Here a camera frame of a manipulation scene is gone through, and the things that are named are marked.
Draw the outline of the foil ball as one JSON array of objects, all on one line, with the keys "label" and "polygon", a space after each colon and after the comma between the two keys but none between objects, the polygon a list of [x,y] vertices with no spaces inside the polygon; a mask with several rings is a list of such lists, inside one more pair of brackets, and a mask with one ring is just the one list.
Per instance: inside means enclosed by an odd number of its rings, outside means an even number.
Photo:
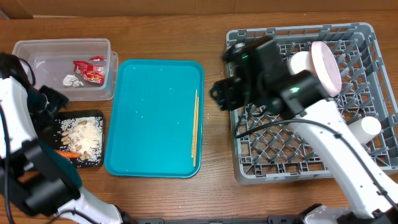
[{"label": "foil ball", "polygon": [[78,88],[84,85],[75,75],[67,75],[62,84],[65,88]]}]

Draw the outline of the wooden chopstick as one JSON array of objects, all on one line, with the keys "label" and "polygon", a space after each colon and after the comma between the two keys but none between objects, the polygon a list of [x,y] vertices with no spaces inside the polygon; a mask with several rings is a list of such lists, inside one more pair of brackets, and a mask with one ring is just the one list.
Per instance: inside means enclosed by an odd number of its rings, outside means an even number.
[{"label": "wooden chopstick", "polygon": [[197,109],[197,125],[196,125],[196,136],[195,136],[195,149],[194,149],[194,157],[193,157],[193,167],[196,166],[196,154],[197,154],[197,133],[198,133],[198,109]]},{"label": "wooden chopstick", "polygon": [[195,106],[194,106],[194,114],[193,114],[193,134],[192,134],[192,154],[191,157],[194,157],[194,149],[195,149],[195,136],[196,136],[196,125],[197,125],[197,109],[198,109],[198,90],[195,90]]}]

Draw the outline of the peanuts and rice scraps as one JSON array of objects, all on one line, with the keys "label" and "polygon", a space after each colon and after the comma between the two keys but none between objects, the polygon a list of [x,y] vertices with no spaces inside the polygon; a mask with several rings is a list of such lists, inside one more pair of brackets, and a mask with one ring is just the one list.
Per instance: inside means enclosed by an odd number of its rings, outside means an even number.
[{"label": "peanuts and rice scraps", "polygon": [[102,160],[103,118],[90,116],[68,118],[60,121],[61,151],[81,154],[78,159],[68,159],[76,162],[78,167],[97,166]]}]

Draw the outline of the orange carrot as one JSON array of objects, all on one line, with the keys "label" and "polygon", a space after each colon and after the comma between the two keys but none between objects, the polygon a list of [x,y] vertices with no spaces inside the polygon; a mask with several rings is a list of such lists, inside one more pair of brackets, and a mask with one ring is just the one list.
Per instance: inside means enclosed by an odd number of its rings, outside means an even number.
[{"label": "orange carrot", "polygon": [[67,159],[78,159],[81,157],[81,154],[70,151],[55,150],[55,152]]}]

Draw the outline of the red snack wrapper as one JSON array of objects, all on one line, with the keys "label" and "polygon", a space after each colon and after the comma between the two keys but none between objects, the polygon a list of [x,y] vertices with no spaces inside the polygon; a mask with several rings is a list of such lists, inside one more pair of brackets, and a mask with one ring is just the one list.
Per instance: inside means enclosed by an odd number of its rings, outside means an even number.
[{"label": "red snack wrapper", "polygon": [[74,72],[81,75],[85,81],[103,84],[106,76],[106,60],[102,55],[90,58],[88,61],[75,60]]}]

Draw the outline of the white bowl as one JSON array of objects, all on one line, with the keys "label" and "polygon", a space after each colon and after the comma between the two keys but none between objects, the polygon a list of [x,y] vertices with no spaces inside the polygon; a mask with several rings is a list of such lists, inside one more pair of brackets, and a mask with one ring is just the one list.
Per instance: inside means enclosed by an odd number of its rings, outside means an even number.
[{"label": "white bowl", "polygon": [[287,61],[289,72],[292,75],[298,74],[304,70],[314,72],[312,54],[308,51],[301,51],[294,54]]}]

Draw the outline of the pink dinner plate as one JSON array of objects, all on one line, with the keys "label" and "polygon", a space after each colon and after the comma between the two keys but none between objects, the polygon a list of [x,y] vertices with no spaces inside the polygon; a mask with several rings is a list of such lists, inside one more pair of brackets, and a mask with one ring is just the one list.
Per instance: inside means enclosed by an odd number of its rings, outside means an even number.
[{"label": "pink dinner plate", "polygon": [[335,57],[326,43],[313,42],[311,45],[313,66],[326,92],[331,96],[337,96],[341,91],[341,76]]}]

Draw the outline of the white cup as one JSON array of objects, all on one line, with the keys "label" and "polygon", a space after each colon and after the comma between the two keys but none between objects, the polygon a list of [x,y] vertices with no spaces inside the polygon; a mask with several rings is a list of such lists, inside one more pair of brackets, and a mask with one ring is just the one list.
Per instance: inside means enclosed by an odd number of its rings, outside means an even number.
[{"label": "white cup", "polygon": [[372,116],[361,118],[348,125],[349,130],[361,145],[367,144],[381,132],[381,123]]}]

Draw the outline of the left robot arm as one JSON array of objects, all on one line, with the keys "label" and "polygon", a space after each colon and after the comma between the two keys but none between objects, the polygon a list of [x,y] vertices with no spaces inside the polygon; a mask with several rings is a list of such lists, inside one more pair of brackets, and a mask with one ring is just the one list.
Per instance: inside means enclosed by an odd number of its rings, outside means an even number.
[{"label": "left robot arm", "polygon": [[1,53],[1,194],[26,215],[77,223],[134,223],[119,207],[87,191],[72,163],[40,140],[68,98],[25,72],[27,61]]}]

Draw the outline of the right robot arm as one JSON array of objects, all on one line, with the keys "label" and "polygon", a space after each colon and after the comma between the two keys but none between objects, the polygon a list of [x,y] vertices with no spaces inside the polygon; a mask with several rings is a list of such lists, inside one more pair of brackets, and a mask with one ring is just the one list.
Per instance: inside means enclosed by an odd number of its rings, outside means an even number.
[{"label": "right robot arm", "polygon": [[284,61],[271,37],[234,44],[222,56],[234,75],[214,83],[210,95],[223,111],[252,103],[279,115],[333,174],[349,207],[314,205],[297,223],[396,223],[397,184],[363,149],[334,101],[341,76],[332,51],[316,41],[309,57],[296,65]]}]

